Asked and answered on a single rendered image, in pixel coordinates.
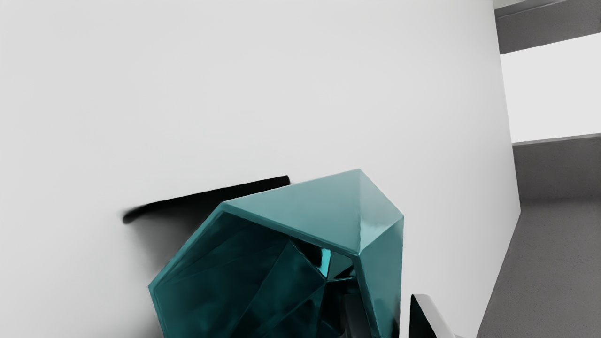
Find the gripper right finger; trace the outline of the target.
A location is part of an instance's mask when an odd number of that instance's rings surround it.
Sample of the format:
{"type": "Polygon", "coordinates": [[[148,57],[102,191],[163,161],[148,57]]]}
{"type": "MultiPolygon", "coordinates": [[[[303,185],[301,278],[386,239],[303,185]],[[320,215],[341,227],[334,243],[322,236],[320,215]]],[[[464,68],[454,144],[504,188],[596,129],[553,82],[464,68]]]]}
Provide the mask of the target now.
{"type": "Polygon", "coordinates": [[[427,294],[412,294],[409,338],[463,338],[454,334],[427,294]]]}

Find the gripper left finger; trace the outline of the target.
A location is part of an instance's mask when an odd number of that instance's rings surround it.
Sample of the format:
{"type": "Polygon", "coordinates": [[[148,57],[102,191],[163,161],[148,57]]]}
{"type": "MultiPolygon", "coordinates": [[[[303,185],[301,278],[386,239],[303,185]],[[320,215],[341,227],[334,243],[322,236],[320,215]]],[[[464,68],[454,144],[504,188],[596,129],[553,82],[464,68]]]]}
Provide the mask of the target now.
{"type": "Polygon", "coordinates": [[[359,294],[345,294],[342,301],[342,338],[372,338],[359,294]]]}

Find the teal faceted mug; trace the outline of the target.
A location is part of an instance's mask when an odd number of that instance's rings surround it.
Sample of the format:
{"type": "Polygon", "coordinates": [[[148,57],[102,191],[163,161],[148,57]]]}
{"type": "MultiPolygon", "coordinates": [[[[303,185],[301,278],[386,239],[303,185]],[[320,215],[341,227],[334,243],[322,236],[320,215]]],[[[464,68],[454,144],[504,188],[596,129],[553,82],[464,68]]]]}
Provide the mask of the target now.
{"type": "Polygon", "coordinates": [[[359,169],[226,200],[149,285],[164,338],[399,338],[404,216],[359,169]]]}

